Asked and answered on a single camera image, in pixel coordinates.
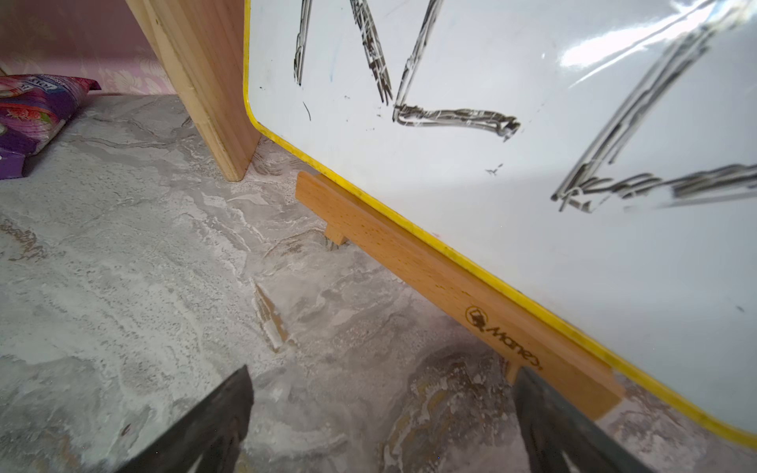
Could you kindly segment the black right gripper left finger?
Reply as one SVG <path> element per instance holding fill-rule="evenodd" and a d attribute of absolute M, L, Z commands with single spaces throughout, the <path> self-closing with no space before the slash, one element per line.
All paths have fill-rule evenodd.
<path fill-rule="evenodd" d="M 248 434 L 254 387 L 243 366 L 120 472 L 233 472 Z"/>

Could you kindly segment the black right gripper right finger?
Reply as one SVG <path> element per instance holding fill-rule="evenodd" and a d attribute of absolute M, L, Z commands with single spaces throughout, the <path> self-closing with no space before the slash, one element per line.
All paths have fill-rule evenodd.
<path fill-rule="evenodd" d="M 534 370 L 514 385 L 516 417 L 532 472 L 648 472 Z"/>

